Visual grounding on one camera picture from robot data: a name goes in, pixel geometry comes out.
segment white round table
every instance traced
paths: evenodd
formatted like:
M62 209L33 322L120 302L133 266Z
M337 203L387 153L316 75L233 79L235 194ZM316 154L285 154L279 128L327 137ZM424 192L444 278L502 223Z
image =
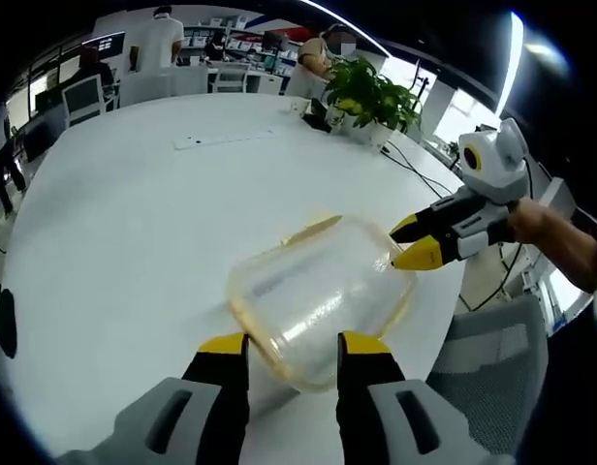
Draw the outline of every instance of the white round table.
M237 330L220 311L234 264L332 214L389 230L436 200L412 172L309 128L291 102L149 102L77 125L49 151L16 219L3 285L16 299L14 401L50 453L93 448L121 409L182 376L206 339ZM394 141L419 171L461 185L409 139ZM425 379L437 358L463 269L419 274L386 339L407 378ZM336 397L298 395L250 423L241 463L342 463Z

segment human hand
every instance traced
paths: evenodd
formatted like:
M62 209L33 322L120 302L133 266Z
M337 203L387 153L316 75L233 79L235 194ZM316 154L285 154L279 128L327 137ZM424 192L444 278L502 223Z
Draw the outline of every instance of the human hand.
M537 243L547 230L547 219L554 212L539 203L524 198L518 201L511 212L508 223L514 230L516 241L523 244Z

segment plastic tub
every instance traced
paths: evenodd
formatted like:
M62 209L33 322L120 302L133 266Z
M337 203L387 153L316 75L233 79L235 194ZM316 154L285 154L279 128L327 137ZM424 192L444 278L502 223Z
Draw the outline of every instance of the plastic tub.
M299 391L335 386L337 334L382 337L415 283L392 267L400 249L376 225L336 216L235 266L232 311L273 373Z

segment green leaves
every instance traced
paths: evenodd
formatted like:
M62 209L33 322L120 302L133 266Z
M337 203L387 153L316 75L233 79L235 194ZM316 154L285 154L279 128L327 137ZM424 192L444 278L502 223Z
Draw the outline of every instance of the green leaves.
M364 127L376 121L395 130L402 121L408 127L420 119L411 110L417 97L388 77L379 76L366 59L341 60L332 72L333 78L327 84L330 92L327 103L356 116L355 126Z

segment floor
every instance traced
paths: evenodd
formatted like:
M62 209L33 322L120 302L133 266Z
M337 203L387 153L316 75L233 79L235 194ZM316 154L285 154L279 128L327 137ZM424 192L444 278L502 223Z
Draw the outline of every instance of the floor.
M41 156L31 163L25 161L20 162L20 168L25 176L28 186L29 183L32 182L43 159L44 156ZM16 213L22 203L22 194L15 188L12 182L8 183L8 193L15 206L15 213L9 218L6 218L0 202L0 247L4 250L8 250L8 239L10 238L16 220ZM0 280L3 274L4 257L5 256L0 252ZM459 298L456 303L456 313L462 314L468 312L469 307L471 309L475 308L486 297L493 293L503 279L505 271L506 269L504 264L501 263L499 250L496 246L489 247L479 255L468 259L464 278L462 280L462 290L460 293L462 298ZM504 301L506 301L506 297L503 294L498 294L483 308L488 308L490 305Z

